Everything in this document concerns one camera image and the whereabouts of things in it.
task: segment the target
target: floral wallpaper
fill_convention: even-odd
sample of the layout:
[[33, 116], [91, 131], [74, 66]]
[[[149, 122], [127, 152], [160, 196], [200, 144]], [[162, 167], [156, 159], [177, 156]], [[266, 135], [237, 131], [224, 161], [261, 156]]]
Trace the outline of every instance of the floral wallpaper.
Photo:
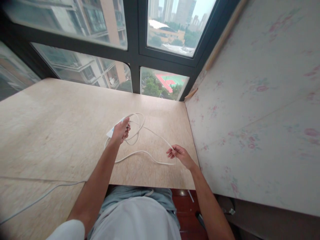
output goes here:
[[214, 193], [320, 216], [320, 1], [249, 0], [186, 102]]

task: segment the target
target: red wooden floor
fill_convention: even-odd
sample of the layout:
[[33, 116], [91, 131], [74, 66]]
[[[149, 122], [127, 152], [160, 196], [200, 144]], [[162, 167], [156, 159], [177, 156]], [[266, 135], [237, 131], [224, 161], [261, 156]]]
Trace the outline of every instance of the red wooden floor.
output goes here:
[[196, 212], [200, 212], [196, 191], [190, 190], [194, 203], [187, 190], [171, 189], [171, 191], [174, 205], [177, 208], [182, 240], [207, 240], [207, 232], [195, 216]]

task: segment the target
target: left hand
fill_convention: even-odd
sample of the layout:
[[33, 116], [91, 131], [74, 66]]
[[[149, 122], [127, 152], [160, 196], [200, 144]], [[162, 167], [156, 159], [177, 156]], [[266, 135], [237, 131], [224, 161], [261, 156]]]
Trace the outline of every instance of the left hand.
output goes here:
[[113, 134], [111, 141], [119, 142], [120, 144], [123, 143], [123, 140], [128, 137], [130, 131], [130, 118], [125, 118], [122, 122], [119, 122], [117, 125], [114, 126]]

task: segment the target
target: power cord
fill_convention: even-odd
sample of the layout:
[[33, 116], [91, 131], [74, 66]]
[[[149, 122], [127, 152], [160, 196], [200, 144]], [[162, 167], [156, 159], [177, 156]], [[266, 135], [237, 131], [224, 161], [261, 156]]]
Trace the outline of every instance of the power cord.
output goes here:
[[49, 192], [47, 192], [46, 194], [44, 194], [42, 197], [38, 198], [36, 201], [34, 201], [33, 203], [29, 204], [28, 206], [24, 207], [23, 209], [21, 209], [20, 211], [16, 212], [15, 214], [11, 215], [10, 217], [6, 218], [5, 220], [0, 222], [0, 225], [4, 224], [5, 222], [9, 221], [11, 218], [17, 216], [18, 214], [22, 213], [24, 210], [27, 210], [29, 207], [33, 206], [34, 204], [36, 204], [37, 202], [39, 202], [41, 199], [45, 198], [49, 193], [51, 193], [53, 190], [55, 190], [57, 187], [62, 187], [62, 186], [73, 186], [82, 182], [86, 182], [86, 181], [81, 181], [81, 182], [76, 182], [76, 183], [71, 183], [71, 184], [60, 184], [58, 186], [55, 186], [54, 188], [52, 188]]
[[[140, 118], [138, 117], [138, 114], [140, 114], [140, 115], [143, 117], [142, 123], [140, 123]], [[129, 114], [127, 117], [131, 117], [131, 116], [133, 116], [133, 115], [135, 115], [135, 116], [137, 117], [138, 123], [136, 123], [136, 122], [134, 122], [134, 121], [132, 121], [132, 120], [130, 120], [129, 122], [130, 122], [130, 123], [135, 123], [135, 124], [137, 124], [137, 125], [139, 126], [139, 129], [138, 129], [138, 131], [137, 131], [133, 136], [131, 136], [130, 138], [125, 139], [125, 141], [126, 141], [127, 144], [129, 144], [129, 145], [131, 145], [131, 146], [134, 145], [134, 144], [137, 142], [138, 138], [139, 138], [139, 132], [140, 132], [140, 130], [141, 130], [142, 128], [145, 128], [145, 129], [149, 130], [150, 132], [152, 132], [153, 134], [157, 135], [158, 137], [162, 138], [162, 139], [169, 145], [169, 147], [173, 150], [172, 146], [171, 146], [163, 137], [161, 137], [160, 135], [156, 134], [155, 132], [153, 132], [152, 130], [150, 130], [149, 128], [147, 128], [147, 127], [144, 126], [145, 117], [144, 117], [144, 115], [143, 115], [142, 113], [131, 113], [131, 114]], [[136, 140], [134, 141], [133, 144], [130, 144], [130, 143], [128, 142], [128, 140], [132, 139], [134, 136], [137, 136], [137, 138], [136, 138]], [[107, 138], [107, 140], [106, 140], [106, 142], [105, 142], [105, 144], [104, 144], [104, 148], [106, 148], [108, 139], [109, 139], [109, 137]], [[159, 161], [155, 160], [150, 153], [148, 153], [147, 151], [142, 151], [142, 150], [141, 150], [141, 151], [133, 152], [133, 153], [129, 154], [128, 156], [126, 156], [126, 157], [124, 157], [124, 158], [122, 158], [122, 159], [120, 159], [120, 160], [118, 160], [118, 161], [115, 161], [115, 163], [122, 162], [123, 160], [127, 159], [128, 157], [132, 156], [133, 154], [136, 154], [136, 153], [139, 153], [139, 152], [147, 153], [147, 154], [152, 158], [152, 160], [155, 161], [155, 162], [158, 163], [158, 164], [163, 164], [163, 165], [175, 165], [175, 163], [159, 162]], [[49, 192], [47, 192], [46, 194], [44, 194], [42, 197], [38, 198], [38, 199], [37, 199], [36, 201], [34, 201], [33, 203], [29, 204], [28, 206], [26, 206], [26, 207], [24, 207], [23, 209], [19, 210], [18, 212], [14, 213], [14, 214], [11, 215], [10, 217], [8, 217], [8, 218], [6, 218], [5, 220], [1, 221], [1, 222], [0, 222], [0, 225], [4, 224], [5, 222], [9, 221], [11, 218], [13, 218], [13, 217], [17, 216], [18, 214], [22, 213], [23, 211], [27, 210], [29, 207], [33, 206], [33, 205], [36, 204], [37, 202], [41, 201], [43, 198], [45, 198], [49, 193], [51, 193], [51, 192], [52, 192], [53, 190], [55, 190], [57, 187], [73, 186], [73, 185], [76, 185], [76, 184], [79, 184], [79, 183], [83, 183], [83, 182], [86, 182], [86, 181], [80, 181], [80, 182], [71, 183], [71, 184], [60, 184], [60, 185], [58, 185], [58, 186], [55, 186], [55, 187], [52, 188]]]
[[[143, 117], [142, 123], [140, 122], [140, 118], [138, 117], [138, 114]], [[172, 146], [170, 145], [170, 143], [167, 142], [167, 140], [165, 140], [165, 139], [164, 139], [163, 137], [161, 137], [160, 135], [156, 134], [156, 133], [155, 133], [154, 131], [152, 131], [151, 129], [149, 129], [149, 128], [147, 128], [147, 127], [144, 126], [145, 117], [144, 117], [144, 115], [143, 115], [142, 113], [131, 113], [131, 114], [129, 114], [128, 116], [126, 116], [125, 118], [131, 117], [131, 116], [133, 116], [133, 115], [135, 115], [135, 116], [137, 117], [138, 123], [136, 123], [136, 122], [134, 122], [134, 121], [132, 121], [132, 120], [130, 120], [129, 123], [135, 123], [135, 124], [137, 124], [137, 125], [139, 126], [139, 129], [138, 129], [138, 131], [137, 131], [134, 135], [132, 135], [130, 138], [125, 139], [125, 141], [126, 141], [127, 144], [133, 146], [133, 145], [137, 142], [137, 140], [138, 140], [138, 138], [139, 138], [139, 132], [140, 132], [140, 130], [141, 130], [142, 128], [145, 128], [145, 129], [149, 130], [150, 132], [152, 132], [153, 134], [157, 135], [158, 137], [162, 138], [162, 139], [168, 144], [168, 146], [173, 150]], [[132, 138], [135, 137], [135, 136], [137, 136], [137, 137], [136, 137], [136, 140], [134, 141], [133, 144], [130, 144], [130, 143], [128, 142], [128, 140], [132, 139]], [[108, 140], [109, 140], [109, 137], [107, 138], [106, 142], [104, 143], [104, 148], [106, 148], [106, 146], [107, 146], [107, 141], [108, 141]], [[128, 157], [132, 156], [133, 154], [136, 154], [136, 153], [139, 153], [139, 152], [144, 152], [144, 153], [148, 154], [148, 155], [151, 157], [151, 159], [152, 159], [153, 161], [155, 161], [156, 163], [158, 163], [158, 164], [163, 164], [163, 165], [175, 165], [175, 163], [159, 162], [159, 161], [155, 160], [150, 153], [148, 153], [147, 151], [142, 151], [142, 150], [141, 150], [141, 151], [133, 152], [133, 153], [129, 154], [128, 156], [126, 156], [126, 157], [124, 157], [124, 158], [122, 158], [122, 159], [120, 159], [120, 160], [118, 160], [118, 161], [115, 161], [115, 163], [122, 162], [123, 160], [127, 159]]]

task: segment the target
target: white shirt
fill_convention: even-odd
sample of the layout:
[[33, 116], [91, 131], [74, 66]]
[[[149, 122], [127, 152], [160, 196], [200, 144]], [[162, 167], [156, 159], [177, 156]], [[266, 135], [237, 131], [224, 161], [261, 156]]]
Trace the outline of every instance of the white shirt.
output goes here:
[[[83, 240], [79, 220], [61, 224], [47, 240]], [[166, 209], [149, 197], [134, 197], [107, 208], [94, 225], [91, 240], [100, 239], [181, 239], [176, 222]]]

